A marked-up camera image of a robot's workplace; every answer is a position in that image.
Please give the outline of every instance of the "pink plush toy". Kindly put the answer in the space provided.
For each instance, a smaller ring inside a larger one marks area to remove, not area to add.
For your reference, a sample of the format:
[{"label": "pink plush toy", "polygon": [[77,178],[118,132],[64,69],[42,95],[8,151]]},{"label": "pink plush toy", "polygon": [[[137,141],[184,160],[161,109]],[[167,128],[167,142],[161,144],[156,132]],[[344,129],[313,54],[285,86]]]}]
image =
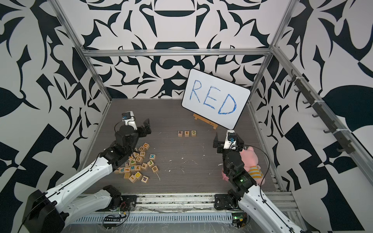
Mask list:
[{"label": "pink plush toy", "polygon": [[[260,170],[260,166],[258,165],[258,156],[255,154],[253,147],[248,147],[247,150],[242,150],[239,153],[241,155],[241,160],[244,162],[244,169],[251,175],[251,177],[257,182],[258,185],[264,184],[266,181],[264,178],[263,173]],[[223,174],[223,180],[228,181],[228,177]]]}]

